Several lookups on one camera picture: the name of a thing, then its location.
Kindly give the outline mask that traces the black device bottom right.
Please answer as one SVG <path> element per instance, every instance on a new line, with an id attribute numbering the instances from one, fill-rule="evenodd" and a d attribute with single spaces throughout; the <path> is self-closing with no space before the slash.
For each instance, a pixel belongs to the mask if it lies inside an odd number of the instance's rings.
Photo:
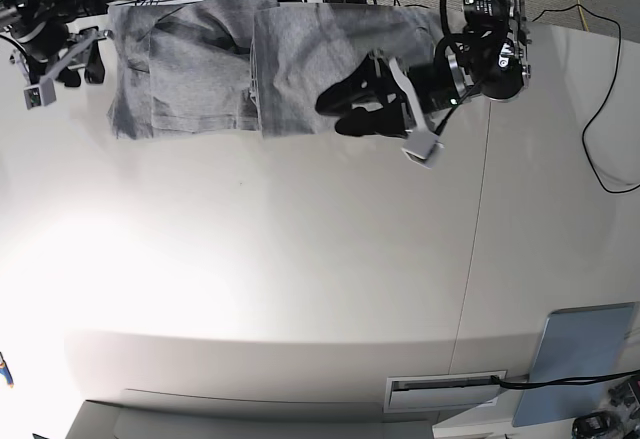
<path id="1" fill-rule="evenodd" d="M 607 411 L 576 418 L 572 424 L 573 439 L 609 438 L 618 430 L 619 420 Z"/>

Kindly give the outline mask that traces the grey T-shirt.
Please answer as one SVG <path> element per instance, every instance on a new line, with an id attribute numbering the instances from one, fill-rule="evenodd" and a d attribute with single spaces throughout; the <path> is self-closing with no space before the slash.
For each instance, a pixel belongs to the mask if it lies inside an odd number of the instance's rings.
<path id="1" fill-rule="evenodd" d="M 436 13 L 410 7 L 207 0 L 113 6 L 108 16 L 117 53 L 109 119 L 130 139 L 323 133 L 335 121 L 317 99 L 368 53 L 428 64 L 442 36 Z"/>

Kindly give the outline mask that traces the blue orange tool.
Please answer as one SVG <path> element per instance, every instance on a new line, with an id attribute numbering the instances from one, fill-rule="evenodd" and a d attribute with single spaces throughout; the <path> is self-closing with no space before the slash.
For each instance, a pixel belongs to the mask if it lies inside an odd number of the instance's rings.
<path id="1" fill-rule="evenodd" d="M 4 356 L 0 354 L 0 375 L 6 381 L 6 384 L 10 387 L 14 387 L 14 380 L 12 378 L 10 369 L 4 359 Z"/>

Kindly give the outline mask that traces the blue-grey flat panel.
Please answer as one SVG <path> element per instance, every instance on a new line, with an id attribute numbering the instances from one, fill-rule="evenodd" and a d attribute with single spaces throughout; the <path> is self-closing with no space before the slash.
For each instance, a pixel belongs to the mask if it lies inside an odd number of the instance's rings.
<path id="1" fill-rule="evenodd" d="M 562 309 L 546 320 L 529 372 L 535 383 L 611 374 L 635 314 L 633 303 Z M 572 419 L 596 409 L 604 386 L 546 386 L 522 393 L 514 428 Z"/>

